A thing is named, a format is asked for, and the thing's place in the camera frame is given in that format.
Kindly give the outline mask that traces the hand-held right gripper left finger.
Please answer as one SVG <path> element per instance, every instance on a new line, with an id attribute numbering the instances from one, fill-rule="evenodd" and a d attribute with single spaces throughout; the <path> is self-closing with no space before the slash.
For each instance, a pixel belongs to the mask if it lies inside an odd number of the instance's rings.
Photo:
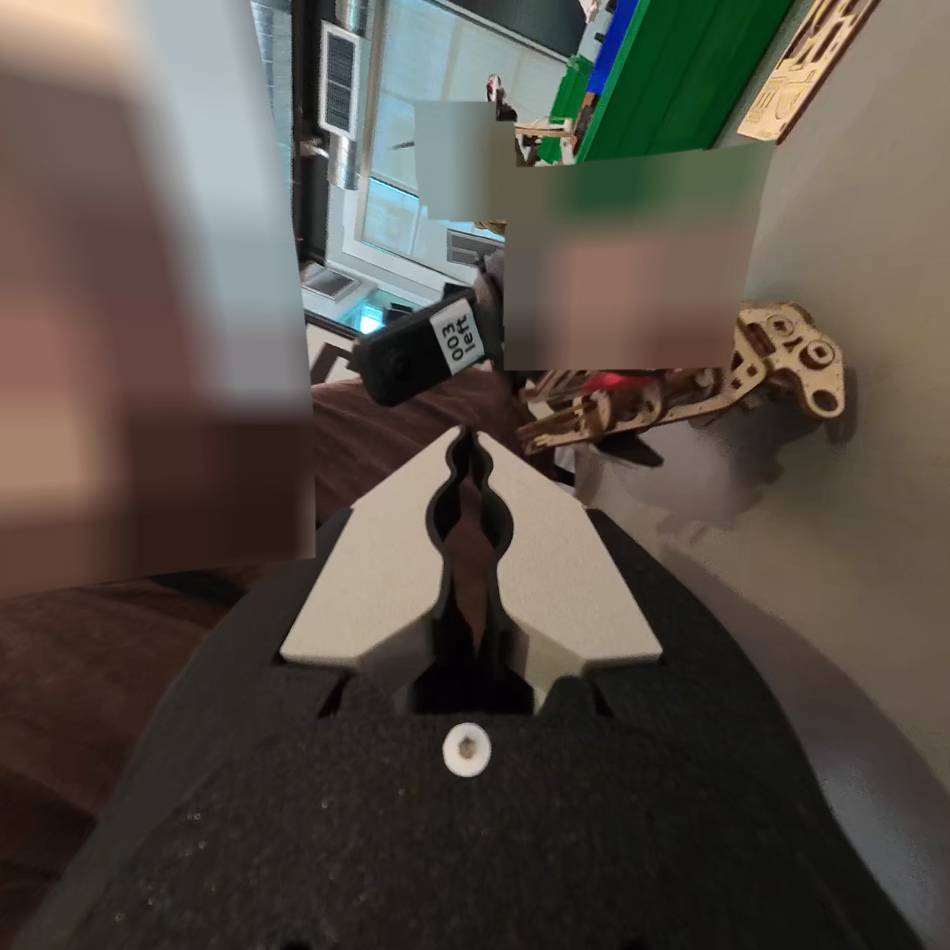
<path id="1" fill-rule="evenodd" d="M 476 650 L 446 546 L 471 448 L 451 427 L 350 506 L 280 659 L 357 674 L 399 708 L 474 709 Z"/>

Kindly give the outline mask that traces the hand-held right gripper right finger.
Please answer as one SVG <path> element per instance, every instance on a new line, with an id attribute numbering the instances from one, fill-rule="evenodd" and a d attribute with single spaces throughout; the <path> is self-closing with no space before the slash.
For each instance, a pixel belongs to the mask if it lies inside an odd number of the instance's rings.
<path id="1" fill-rule="evenodd" d="M 587 508 L 499 441 L 473 435 L 492 547 L 481 653 L 538 710 L 564 677 L 656 663 L 663 650 Z"/>

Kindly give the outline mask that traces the wooden mechanical model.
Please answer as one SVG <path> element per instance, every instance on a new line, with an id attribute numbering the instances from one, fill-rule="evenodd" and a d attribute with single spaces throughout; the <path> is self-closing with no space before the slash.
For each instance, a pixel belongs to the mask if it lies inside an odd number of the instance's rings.
<path id="1" fill-rule="evenodd" d="M 593 394 L 581 391 L 592 374 L 653 374 L 642 390 Z M 716 419 L 730 410 L 752 410 L 791 399 L 807 417 L 839 418 L 846 409 L 846 368 L 838 345 L 820 332 L 810 314 L 792 303 L 742 305 L 725 368 L 650 371 L 552 371 L 521 391 L 543 414 L 521 427 L 526 454 L 596 445 L 635 457 L 640 434 L 685 422 Z"/>

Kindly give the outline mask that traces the laser-cut wooden parts sheet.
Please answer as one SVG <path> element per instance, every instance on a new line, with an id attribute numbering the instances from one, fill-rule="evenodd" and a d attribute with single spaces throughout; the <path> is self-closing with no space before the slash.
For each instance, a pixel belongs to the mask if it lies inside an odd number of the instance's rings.
<path id="1" fill-rule="evenodd" d="M 737 135 L 782 142 L 863 29 L 878 1 L 815 1 L 749 106 Z"/>

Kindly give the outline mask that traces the framed marker sign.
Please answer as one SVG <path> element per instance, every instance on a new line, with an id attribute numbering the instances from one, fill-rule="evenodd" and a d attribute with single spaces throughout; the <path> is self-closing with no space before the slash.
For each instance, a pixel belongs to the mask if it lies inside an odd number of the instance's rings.
<path id="1" fill-rule="evenodd" d="M 350 353 L 361 334 L 337 321 L 305 312 L 306 343 L 312 386 L 358 379 Z"/>

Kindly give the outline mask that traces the white air vent grille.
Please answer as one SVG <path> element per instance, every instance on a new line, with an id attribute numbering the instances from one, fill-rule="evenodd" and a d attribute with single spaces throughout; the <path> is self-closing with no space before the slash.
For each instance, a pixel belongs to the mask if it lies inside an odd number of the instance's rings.
<path id="1" fill-rule="evenodd" d="M 369 41 L 329 21 L 321 23 L 320 41 L 318 124 L 356 142 L 365 108 Z"/>

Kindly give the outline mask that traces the blue plastic bin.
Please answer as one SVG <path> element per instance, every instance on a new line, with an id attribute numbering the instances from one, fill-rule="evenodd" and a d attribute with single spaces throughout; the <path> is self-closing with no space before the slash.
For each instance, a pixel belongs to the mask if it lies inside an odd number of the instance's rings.
<path id="1" fill-rule="evenodd" d="M 607 1 L 600 5 L 595 27 L 595 54 L 587 92 L 599 97 L 630 29 L 639 1 Z"/>

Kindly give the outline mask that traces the green plastic bin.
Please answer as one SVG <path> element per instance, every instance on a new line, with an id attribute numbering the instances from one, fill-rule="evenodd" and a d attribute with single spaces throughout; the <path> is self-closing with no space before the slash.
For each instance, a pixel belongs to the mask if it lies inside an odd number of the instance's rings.
<path id="1" fill-rule="evenodd" d="M 791 5 L 638 2 L 576 163 L 712 148 Z"/>

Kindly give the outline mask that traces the narrow silver duct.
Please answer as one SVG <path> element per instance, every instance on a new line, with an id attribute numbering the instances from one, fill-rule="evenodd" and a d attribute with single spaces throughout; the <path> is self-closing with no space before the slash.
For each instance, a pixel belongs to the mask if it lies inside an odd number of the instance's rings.
<path id="1" fill-rule="evenodd" d="M 345 30 L 366 38 L 370 44 L 370 64 L 367 68 L 367 84 L 365 86 L 365 108 L 362 117 L 360 134 L 356 142 L 331 135 L 329 150 L 329 181 L 330 184 L 346 190 L 354 190 L 358 184 L 358 168 L 361 160 L 362 146 L 365 144 L 364 131 L 367 101 L 370 92 L 370 72 L 372 61 L 372 40 L 376 2 L 372 1 L 338 1 L 334 3 L 334 18 L 327 20 Z"/>

